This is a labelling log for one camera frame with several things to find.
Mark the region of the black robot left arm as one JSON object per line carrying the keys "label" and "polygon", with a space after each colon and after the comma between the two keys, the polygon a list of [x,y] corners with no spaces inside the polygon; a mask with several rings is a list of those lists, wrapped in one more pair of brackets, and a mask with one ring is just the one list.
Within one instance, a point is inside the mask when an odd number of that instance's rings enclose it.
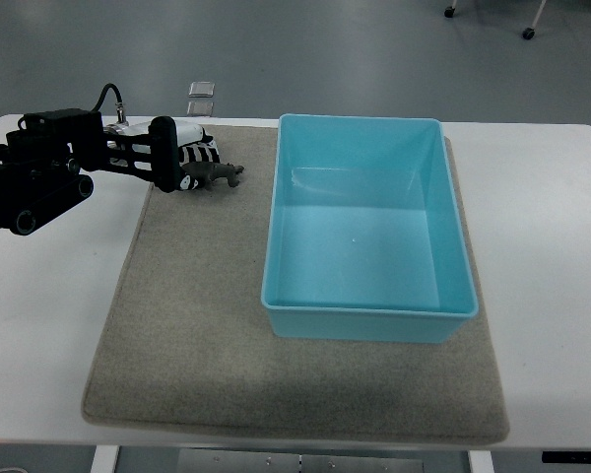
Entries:
{"label": "black robot left arm", "polygon": [[126,136],[102,123],[102,103],[24,114],[0,144],[0,229],[28,236],[88,199],[91,172],[133,175],[164,192],[178,189],[176,126],[154,118],[143,133]]}

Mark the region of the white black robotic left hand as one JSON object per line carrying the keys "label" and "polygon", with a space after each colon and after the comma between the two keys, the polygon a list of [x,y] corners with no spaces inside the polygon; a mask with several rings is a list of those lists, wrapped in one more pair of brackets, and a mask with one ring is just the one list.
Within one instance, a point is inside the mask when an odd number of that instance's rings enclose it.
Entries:
{"label": "white black robotic left hand", "polygon": [[182,165],[221,162],[213,136],[187,120],[157,117],[133,125],[114,123],[105,132],[111,168],[148,180],[164,192],[194,190],[183,182]]}

